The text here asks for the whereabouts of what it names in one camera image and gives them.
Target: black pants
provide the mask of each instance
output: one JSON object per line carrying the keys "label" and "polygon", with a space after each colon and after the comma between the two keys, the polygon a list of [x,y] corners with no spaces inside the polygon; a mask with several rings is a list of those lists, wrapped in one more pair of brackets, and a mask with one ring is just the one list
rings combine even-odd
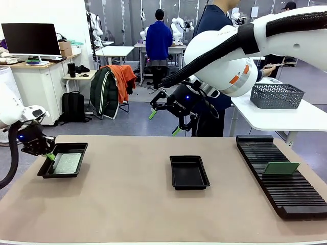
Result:
{"label": "black pants", "polygon": [[152,79],[153,85],[155,89],[158,89],[158,84],[161,83],[161,80],[167,76],[168,67],[166,66],[152,66]]}
{"label": "black pants", "polygon": [[[284,60],[284,56],[268,55],[268,56],[266,56],[264,65],[281,64],[283,62],[283,60]],[[270,78],[276,78],[277,73],[278,73],[278,69],[279,69],[279,66],[277,66],[276,69],[273,70],[273,72],[271,73],[271,75],[269,77]]]}
{"label": "black pants", "polygon": [[192,136],[196,137],[223,137],[225,111],[218,111],[219,119],[205,112],[193,123]]}

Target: monitor screen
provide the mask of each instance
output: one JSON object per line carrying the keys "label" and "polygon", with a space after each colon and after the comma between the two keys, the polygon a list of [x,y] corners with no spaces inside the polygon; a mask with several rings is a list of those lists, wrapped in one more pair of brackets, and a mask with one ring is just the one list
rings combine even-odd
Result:
{"label": "monitor screen", "polygon": [[53,24],[4,23],[1,25],[9,53],[61,56]]}

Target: dark green jacket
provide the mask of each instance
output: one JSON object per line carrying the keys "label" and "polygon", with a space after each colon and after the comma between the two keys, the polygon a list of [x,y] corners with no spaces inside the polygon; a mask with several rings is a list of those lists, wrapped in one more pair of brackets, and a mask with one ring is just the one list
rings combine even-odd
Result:
{"label": "dark green jacket", "polygon": [[91,83],[90,100],[99,115],[115,119],[119,107],[117,80],[109,67],[97,71]]}

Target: black backpack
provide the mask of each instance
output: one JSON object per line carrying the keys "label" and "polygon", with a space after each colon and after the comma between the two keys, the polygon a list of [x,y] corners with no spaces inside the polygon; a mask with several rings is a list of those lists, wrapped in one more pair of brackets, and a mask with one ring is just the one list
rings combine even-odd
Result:
{"label": "black backpack", "polygon": [[92,118],[85,116],[84,96],[80,92],[63,94],[61,120],[64,124],[72,121],[87,123],[92,120]]}

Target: blue jacket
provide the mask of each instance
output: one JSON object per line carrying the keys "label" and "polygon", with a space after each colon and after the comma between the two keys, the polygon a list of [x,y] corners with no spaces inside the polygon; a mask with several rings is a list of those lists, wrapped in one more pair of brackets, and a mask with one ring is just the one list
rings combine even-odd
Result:
{"label": "blue jacket", "polygon": [[165,60],[168,57],[168,47],[173,44],[173,36],[162,21],[149,26],[146,49],[151,60]]}
{"label": "blue jacket", "polygon": [[[224,26],[232,26],[231,20],[226,16],[226,14],[216,5],[207,5],[200,22],[194,29],[193,37],[205,31],[219,31]],[[258,79],[260,80],[262,76],[262,72],[258,70]],[[209,102],[216,108],[217,111],[226,110],[230,107],[231,98],[220,94],[218,98],[209,98]],[[199,102],[194,109],[192,110],[194,113],[201,113],[207,110],[207,106],[204,102]]]}

